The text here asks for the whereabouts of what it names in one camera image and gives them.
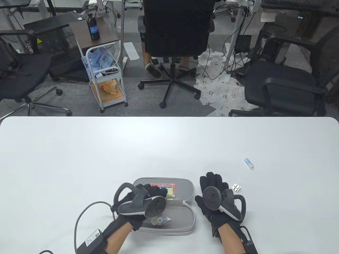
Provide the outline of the person's right hand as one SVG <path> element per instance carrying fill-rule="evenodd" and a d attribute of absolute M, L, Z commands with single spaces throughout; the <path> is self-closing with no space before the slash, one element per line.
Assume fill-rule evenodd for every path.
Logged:
<path fill-rule="evenodd" d="M 229 225 L 241 242 L 247 240 L 241 225 L 246 215 L 246 201 L 234 194 L 221 175 L 208 172 L 200 177 L 202 196 L 195 196 L 195 202 L 211 224 L 212 236 L 221 239 L 219 229 Z"/>

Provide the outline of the person's left hand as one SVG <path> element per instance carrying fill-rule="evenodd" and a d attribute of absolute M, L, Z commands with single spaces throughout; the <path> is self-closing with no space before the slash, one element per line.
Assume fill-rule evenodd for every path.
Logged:
<path fill-rule="evenodd" d="M 123 188 L 119 187 L 114 196 L 113 211 L 118 215 L 119 224 L 130 223 L 134 231 L 139 230 L 147 218 L 155 217 L 166 208 L 168 190 L 157 185 L 134 186 L 121 200 L 119 195 Z"/>

